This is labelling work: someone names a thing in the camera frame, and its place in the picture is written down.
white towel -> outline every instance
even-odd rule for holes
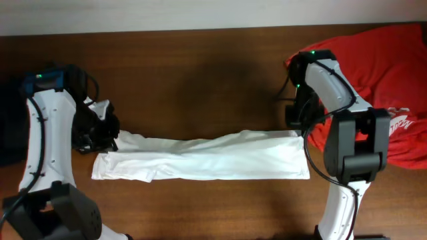
[[[120,131],[116,152],[100,153],[92,179],[309,179],[303,139],[295,131],[242,131],[178,141]]]

white cloth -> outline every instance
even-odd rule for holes
[[[213,140],[145,138],[120,131],[116,152],[100,153],[92,179],[309,179],[295,131],[242,131]]]

cloth fold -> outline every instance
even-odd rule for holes
[[[179,141],[120,131],[116,152],[100,153],[92,179],[309,179],[296,131],[242,131]]]

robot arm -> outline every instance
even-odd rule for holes
[[[328,50],[297,54],[291,60],[289,76],[297,90],[294,104],[286,107],[288,126],[310,131],[312,123],[324,116],[324,107],[328,112],[338,111],[333,114],[324,164],[339,185],[330,183],[316,239],[352,240],[362,197],[377,172],[386,166],[390,116],[385,109],[373,109],[357,94]],[[366,140],[356,141],[357,132],[365,134]]]
[[[8,211],[21,198],[7,220],[23,239],[128,240],[103,225],[96,203],[75,187],[71,148],[80,153],[117,150],[113,139],[119,133],[111,103],[87,98],[87,78],[84,71],[68,65],[29,75],[23,82],[30,138],[19,190],[27,193],[3,202]]]

folded white cloth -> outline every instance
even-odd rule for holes
[[[100,153],[92,179],[309,179],[295,131],[242,131],[213,140],[145,138],[120,131],[116,152]]]

